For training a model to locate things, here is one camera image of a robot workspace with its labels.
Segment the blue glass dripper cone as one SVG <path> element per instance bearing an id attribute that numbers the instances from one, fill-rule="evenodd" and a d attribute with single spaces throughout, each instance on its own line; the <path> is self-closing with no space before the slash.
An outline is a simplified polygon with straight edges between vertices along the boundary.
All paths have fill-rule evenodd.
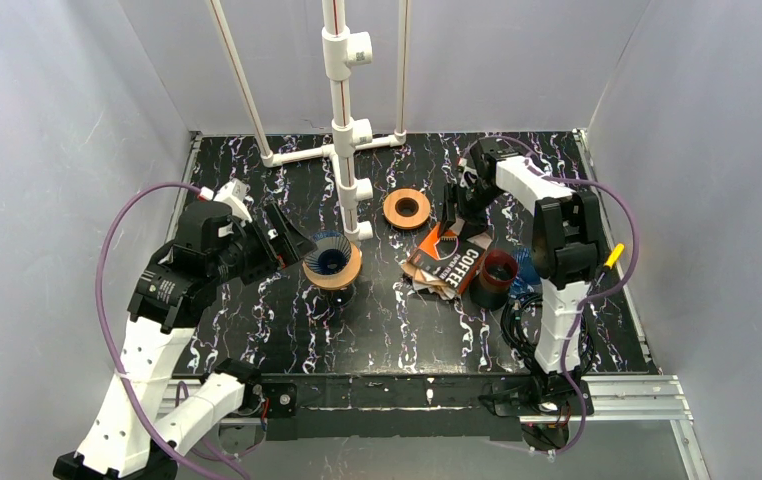
<path id="1" fill-rule="evenodd" d="M 342 271 L 351 259 L 351 242 L 342 233 L 326 230 L 312 236 L 316 249 L 305 258 L 315 274 L 329 276 Z"/>

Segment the wooden ring dripper holder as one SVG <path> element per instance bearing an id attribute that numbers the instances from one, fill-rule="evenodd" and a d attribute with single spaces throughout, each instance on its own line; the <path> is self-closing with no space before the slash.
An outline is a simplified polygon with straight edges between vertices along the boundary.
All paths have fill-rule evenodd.
<path id="1" fill-rule="evenodd" d="M 362 252 L 350 241 L 338 245 L 329 242 L 308 256 L 302 263 L 307 279 L 327 291 L 343 290 L 358 278 Z"/>

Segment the orange coffee filter package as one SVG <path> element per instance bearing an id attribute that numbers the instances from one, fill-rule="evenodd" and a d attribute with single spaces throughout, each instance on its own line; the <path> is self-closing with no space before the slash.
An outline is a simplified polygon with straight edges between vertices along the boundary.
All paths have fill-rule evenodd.
<path id="1" fill-rule="evenodd" d="M 475 278 L 493 238 L 487 232 L 462 238 L 458 235 L 462 226 L 463 222 L 457 221 L 440 234 L 439 224 L 435 225 L 401 264 L 417 292 L 451 301 Z"/>

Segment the red and black carafe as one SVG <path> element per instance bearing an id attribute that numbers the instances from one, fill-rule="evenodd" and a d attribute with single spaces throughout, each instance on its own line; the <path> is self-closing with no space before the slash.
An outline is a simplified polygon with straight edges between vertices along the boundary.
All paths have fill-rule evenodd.
<path id="1" fill-rule="evenodd" d="M 469 286 L 470 299 L 480 308 L 494 311 L 509 299 L 517 274 L 517 260 L 507 251 L 492 249 L 486 253 L 475 280 Z"/>

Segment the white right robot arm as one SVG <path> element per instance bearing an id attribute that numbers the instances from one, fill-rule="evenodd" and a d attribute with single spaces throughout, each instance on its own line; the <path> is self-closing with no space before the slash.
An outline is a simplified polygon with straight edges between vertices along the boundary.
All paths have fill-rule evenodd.
<path id="1" fill-rule="evenodd" d="M 598 197 L 578 179 L 550 176 L 529 157 L 488 136 L 466 150 L 444 191 L 439 230 L 465 237 L 486 229 L 486 213 L 504 194 L 533 216 L 530 251 L 542 284 L 540 336 L 534 350 L 546 374 L 580 366 L 580 320 L 598 268 L 608 255 Z"/>

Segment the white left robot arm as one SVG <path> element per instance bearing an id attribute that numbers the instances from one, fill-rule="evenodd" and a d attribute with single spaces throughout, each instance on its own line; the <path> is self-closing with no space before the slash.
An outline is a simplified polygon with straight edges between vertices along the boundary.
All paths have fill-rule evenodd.
<path id="1" fill-rule="evenodd" d="M 137 280 L 117 370 L 84 440 L 57 459 L 55 478 L 173 479 L 192 447 L 244 407 L 260 373 L 248 362 L 225 360 L 195 394 L 157 416 L 178 359 L 221 286 L 260 282 L 314 251 L 276 203 L 263 211 L 268 227 L 236 216 L 225 201 L 196 200 L 185 208 L 175 237 Z"/>

